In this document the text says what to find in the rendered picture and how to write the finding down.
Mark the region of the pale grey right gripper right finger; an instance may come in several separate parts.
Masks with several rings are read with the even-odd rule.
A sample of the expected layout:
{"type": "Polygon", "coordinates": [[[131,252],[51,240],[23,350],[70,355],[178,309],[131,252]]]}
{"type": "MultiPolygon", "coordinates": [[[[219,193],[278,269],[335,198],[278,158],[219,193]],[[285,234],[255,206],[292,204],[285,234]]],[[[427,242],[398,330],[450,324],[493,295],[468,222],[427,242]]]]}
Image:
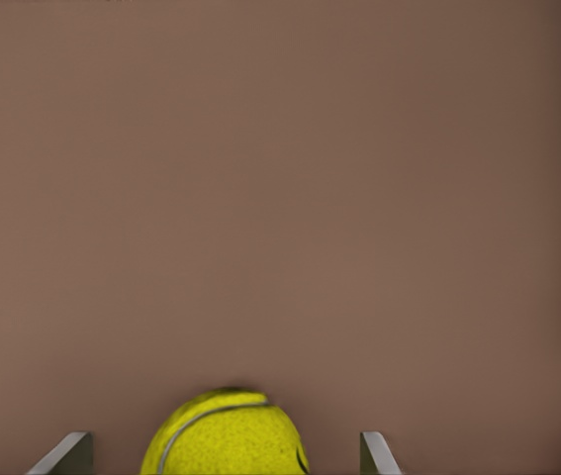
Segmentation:
{"type": "Polygon", "coordinates": [[[379,431],[363,431],[360,434],[359,475],[402,475],[386,438],[379,431]]]}

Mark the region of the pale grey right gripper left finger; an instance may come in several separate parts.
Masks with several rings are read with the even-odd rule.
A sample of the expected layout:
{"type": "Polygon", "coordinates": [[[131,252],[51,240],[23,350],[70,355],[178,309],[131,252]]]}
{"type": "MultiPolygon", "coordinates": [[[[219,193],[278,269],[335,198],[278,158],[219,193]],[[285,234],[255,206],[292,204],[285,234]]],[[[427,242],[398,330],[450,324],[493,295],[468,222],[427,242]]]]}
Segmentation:
{"type": "Polygon", "coordinates": [[[93,434],[70,432],[25,475],[94,475],[93,434]]]}

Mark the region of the yellow tennis ball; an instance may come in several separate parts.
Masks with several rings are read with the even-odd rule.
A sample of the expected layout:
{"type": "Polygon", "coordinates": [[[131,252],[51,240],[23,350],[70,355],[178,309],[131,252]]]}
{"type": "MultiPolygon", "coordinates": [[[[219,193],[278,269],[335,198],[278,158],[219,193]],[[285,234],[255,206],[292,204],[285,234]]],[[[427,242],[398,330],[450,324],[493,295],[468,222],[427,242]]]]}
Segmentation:
{"type": "Polygon", "coordinates": [[[168,416],[140,475],[310,475],[310,463],[293,421],[266,394],[226,387],[168,416]]]}

